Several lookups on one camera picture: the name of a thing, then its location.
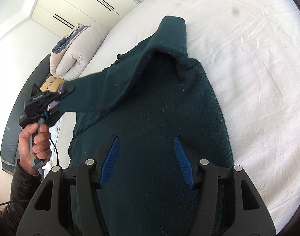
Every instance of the black cable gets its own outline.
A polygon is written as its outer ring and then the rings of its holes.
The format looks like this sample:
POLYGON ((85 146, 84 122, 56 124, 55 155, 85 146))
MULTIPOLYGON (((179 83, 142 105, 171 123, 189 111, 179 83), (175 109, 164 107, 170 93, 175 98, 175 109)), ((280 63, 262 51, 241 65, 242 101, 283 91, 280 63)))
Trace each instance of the black cable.
POLYGON ((56 157, 57 157, 57 165, 59 165, 59 160, 58 160, 58 152, 57 152, 57 148, 56 148, 56 145, 54 144, 53 140, 50 138, 50 141, 52 142, 54 148, 55 148, 55 151, 56 151, 56 157))
POLYGON ((0 206, 6 205, 6 204, 9 204, 9 203, 12 203, 12 202, 27 202, 27 201, 30 201, 30 200, 31 199, 25 199, 25 200, 14 199, 14 200, 10 200, 10 201, 4 202, 4 203, 0 203, 0 206))

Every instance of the black sleeve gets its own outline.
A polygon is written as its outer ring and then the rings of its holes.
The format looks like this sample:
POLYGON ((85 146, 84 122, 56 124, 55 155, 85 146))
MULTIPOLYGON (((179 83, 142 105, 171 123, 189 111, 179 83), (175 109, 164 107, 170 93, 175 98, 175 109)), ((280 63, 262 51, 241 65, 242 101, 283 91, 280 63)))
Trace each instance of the black sleeve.
MULTIPOLYGON (((17 160, 11 182, 10 200, 31 199, 41 184, 41 180, 42 176, 40 173, 37 176, 28 174, 21 168, 19 160, 17 160)), ((14 233, 17 231, 19 222, 27 206, 28 202, 12 202, 0 211, 0 217, 14 233)))

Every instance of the wrist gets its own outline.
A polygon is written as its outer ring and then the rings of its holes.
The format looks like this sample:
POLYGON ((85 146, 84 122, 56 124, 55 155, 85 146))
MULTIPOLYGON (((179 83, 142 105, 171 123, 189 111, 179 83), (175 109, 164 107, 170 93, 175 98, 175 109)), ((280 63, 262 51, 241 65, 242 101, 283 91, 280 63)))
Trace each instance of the wrist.
POLYGON ((39 172, 31 168, 31 161, 21 160, 19 161, 20 167, 30 175, 37 176, 39 172))

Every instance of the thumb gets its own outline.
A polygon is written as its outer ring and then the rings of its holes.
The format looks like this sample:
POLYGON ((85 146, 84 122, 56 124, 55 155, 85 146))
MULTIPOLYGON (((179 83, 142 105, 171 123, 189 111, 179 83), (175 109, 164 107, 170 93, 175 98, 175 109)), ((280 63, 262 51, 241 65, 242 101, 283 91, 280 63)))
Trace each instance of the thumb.
POLYGON ((29 138, 33 133, 37 131, 38 128, 39 128, 38 123, 29 124, 22 130, 19 137, 29 138))

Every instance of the silver screw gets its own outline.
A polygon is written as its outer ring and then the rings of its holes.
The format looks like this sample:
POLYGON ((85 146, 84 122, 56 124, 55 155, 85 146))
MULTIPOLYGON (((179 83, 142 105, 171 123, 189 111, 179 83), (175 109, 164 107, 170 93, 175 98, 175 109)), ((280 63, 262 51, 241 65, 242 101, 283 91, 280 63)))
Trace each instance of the silver screw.
POLYGON ((86 160, 86 164, 87 165, 92 165, 94 163, 94 160, 93 159, 87 159, 86 160))
POLYGON ((206 159, 201 159, 201 160, 200 160, 200 164, 201 164, 201 165, 208 165, 208 164, 209 164, 209 161, 206 160, 206 159))
POLYGON ((57 166, 57 165, 52 168, 53 172, 57 172, 59 170, 60 170, 60 166, 57 166))
POLYGON ((236 170, 236 171, 242 171, 242 167, 240 166, 240 165, 235 165, 234 166, 234 169, 236 170))

